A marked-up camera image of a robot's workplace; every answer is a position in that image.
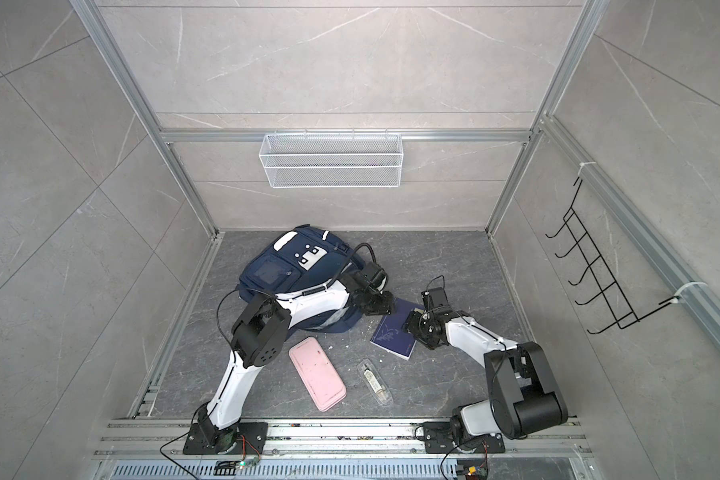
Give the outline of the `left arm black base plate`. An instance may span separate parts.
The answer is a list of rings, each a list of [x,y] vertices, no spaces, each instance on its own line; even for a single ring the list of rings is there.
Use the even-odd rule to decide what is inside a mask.
[[[260,455],[263,451],[269,424],[267,422],[239,422],[218,430],[210,423],[191,425],[184,443],[184,455]]]

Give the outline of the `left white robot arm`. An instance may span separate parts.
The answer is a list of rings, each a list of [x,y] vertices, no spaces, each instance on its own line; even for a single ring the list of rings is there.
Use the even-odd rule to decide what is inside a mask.
[[[291,328],[319,314],[353,308],[363,315],[390,314],[394,296],[385,290],[387,280],[385,270],[369,262],[300,291],[259,291],[234,322],[226,370],[214,396],[198,412],[204,434],[214,437],[236,428],[256,377],[282,351]]]

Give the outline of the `navy blue student backpack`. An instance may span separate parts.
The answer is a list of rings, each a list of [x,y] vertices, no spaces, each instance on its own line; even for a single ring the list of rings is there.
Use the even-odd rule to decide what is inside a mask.
[[[259,291],[274,294],[300,291],[347,268],[360,270],[369,262],[379,265],[369,243],[352,247],[328,230],[300,225],[281,234],[244,268],[237,291],[248,306]],[[287,335],[293,330],[343,333],[363,316],[368,315],[356,308],[323,313],[291,328]]]

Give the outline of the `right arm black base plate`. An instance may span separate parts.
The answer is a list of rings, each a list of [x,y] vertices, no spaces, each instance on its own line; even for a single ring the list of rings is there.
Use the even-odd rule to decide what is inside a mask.
[[[455,420],[423,422],[414,429],[414,438],[424,443],[429,454],[449,451],[499,454],[506,451],[501,433],[471,435]]]

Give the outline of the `navy blue notebook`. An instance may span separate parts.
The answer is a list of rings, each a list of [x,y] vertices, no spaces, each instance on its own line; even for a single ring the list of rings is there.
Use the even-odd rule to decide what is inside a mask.
[[[394,303],[395,311],[385,315],[379,321],[370,342],[401,358],[409,360],[416,340],[414,336],[404,329],[408,316],[414,311],[423,311],[421,305],[397,298]]]

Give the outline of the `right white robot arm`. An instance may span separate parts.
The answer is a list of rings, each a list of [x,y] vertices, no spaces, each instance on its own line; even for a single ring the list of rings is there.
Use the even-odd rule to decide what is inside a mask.
[[[458,445],[500,435],[516,440],[566,423],[569,412],[543,348],[490,331],[471,314],[451,307],[445,289],[421,293],[423,308],[408,315],[404,330],[430,350],[456,348],[484,368],[488,396],[459,407],[450,419]]]

